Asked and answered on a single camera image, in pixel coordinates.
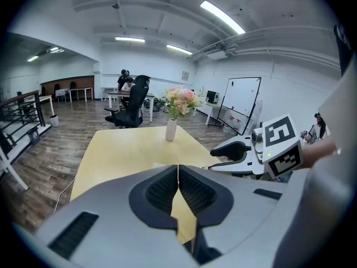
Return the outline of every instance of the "ceiling light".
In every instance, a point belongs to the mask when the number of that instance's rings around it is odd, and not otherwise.
[[[38,58],[38,56],[33,56],[32,58],[28,59],[27,61],[33,61],[36,60]]]
[[[54,49],[56,50],[51,49],[50,54],[57,54],[58,52],[64,52],[63,49],[59,49],[58,47],[54,47]]]
[[[182,52],[184,52],[185,54],[188,54],[188,55],[192,55],[192,53],[190,51],[186,51],[184,49],[180,49],[179,47],[174,47],[174,46],[171,46],[171,45],[167,45],[166,47],[169,47],[170,49],[174,49],[176,51],[182,51]]]
[[[218,9],[216,6],[212,5],[210,2],[203,1],[203,3],[201,4],[201,7],[206,9],[207,11],[210,11],[212,14],[216,15],[222,21],[227,23],[227,25],[230,26],[238,34],[245,33],[245,31],[231,17],[229,17],[222,10]]]
[[[115,37],[117,41],[130,41],[130,42],[145,42],[143,39],[127,38],[127,37]]]

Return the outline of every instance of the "ceiling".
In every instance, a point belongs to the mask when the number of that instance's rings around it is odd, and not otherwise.
[[[27,60],[34,55],[39,56],[36,63],[57,58],[69,58],[77,55],[77,53],[68,50],[55,54],[45,53],[46,50],[52,47],[54,47],[54,45],[43,41],[38,41],[15,33],[8,33],[3,42],[1,54],[3,62],[18,65],[27,64]]]
[[[332,31],[337,20],[323,0],[208,0],[246,31],[242,35],[201,8],[204,0],[47,1],[54,17],[71,20],[102,44],[127,45],[114,38],[136,37],[146,40],[144,46],[166,50],[166,44],[171,44],[192,51],[196,59],[212,44],[230,53],[289,47],[338,57]]]

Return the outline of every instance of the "cable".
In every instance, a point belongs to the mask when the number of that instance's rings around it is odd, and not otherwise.
[[[63,190],[63,191],[61,191],[61,193],[59,194],[59,196],[58,196],[58,200],[57,200],[57,203],[56,203],[56,206],[55,206],[55,210],[54,210],[54,212],[53,213],[55,213],[56,212],[56,209],[57,209],[57,205],[58,205],[58,202],[60,201],[60,197],[61,197],[61,194],[66,190],[66,189],[68,189],[68,187],[74,182],[74,180],[76,179],[76,176],[73,178],[73,180],[69,183],[69,185]]]

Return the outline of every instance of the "whiteboard stand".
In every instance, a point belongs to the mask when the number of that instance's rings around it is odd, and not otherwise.
[[[233,110],[233,109],[231,109],[231,108],[229,108],[229,107],[223,105],[223,104],[224,104],[225,96],[226,96],[226,94],[227,94],[228,85],[229,85],[230,81],[233,80],[233,79],[229,79],[229,80],[228,80],[228,84],[227,84],[227,88],[226,88],[226,91],[225,91],[225,94],[224,94],[224,96],[223,96],[223,100],[222,100],[222,103],[221,103],[221,107],[219,108],[219,112],[218,112],[218,115],[217,115],[217,119],[215,120],[214,124],[208,124],[207,126],[208,126],[208,127],[214,126],[214,127],[219,127],[219,128],[220,128],[220,127],[223,126],[222,123],[224,123],[224,124],[226,124],[227,126],[229,126],[232,130],[234,130],[234,131],[237,133],[237,135],[244,135],[245,130],[246,130],[247,127],[248,127],[249,121],[250,121],[250,119],[251,119],[251,117],[252,117],[252,115],[253,115],[254,109],[255,109],[255,102],[257,101],[257,96],[258,96],[258,93],[259,93],[260,83],[261,83],[261,81],[262,81],[262,78],[251,77],[251,78],[235,78],[235,79],[259,79],[258,89],[257,89],[257,91],[256,91],[256,94],[255,94],[255,97],[254,97],[254,103],[253,103],[253,105],[252,105],[252,109],[250,110],[249,116],[246,116],[246,115],[244,115],[244,114],[242,114],[242,113],[240,113],[240,112],[238,112],[238,111],[235,111],[235,110]],[[247,121],[247,123],[245,124],[244,130],[243,130],[242,133],[237,132],[234,128],[232,128],[231,125],[227,124],[224,120],[222,120],[221,118],[219,118],[219,114],[220,114],[221,111],[222,111],[222,107],[225,107],[225,108],[227,108],[227,109],[233,110],[234,112],[237,112],[237,113],[243,115],[244,117],[248,118],[248,121]]]

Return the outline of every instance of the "office chair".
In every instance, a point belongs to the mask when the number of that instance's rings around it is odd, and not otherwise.
[[[22,95],[22,92],[17,92],[17,96],[20,96]],[[22,113],[23,114],[26,114],[26,117],[25,118],[29,118],[28,116],[28,113],[30,112],[31,108],[33,108],[33,105],[22,105],[23,103],[25,102],[25,99],[23,98],[20,98],[17,103],[18,103],[18,106],[21,107],[22,109]]]
[[[116,127],[125,126],[125,128],[137,128],[143,122],[141,107],[144,99],[149,91],[149,79],[146,75],[139,75],[135,78],[135,85],[133,85],[129,104],[125,111],[119,111],[115,108],[105,108],[104,110],[111,113],[105,118],[106,121],[114,123]]]
[[[76,82],[71,82],[71,84],[69,85],[69,89],[74,89],[77,88],[77,84]],[[77,91],[73,91],[72,94],[72,100],[74,100],[74,98],[77,98]]]

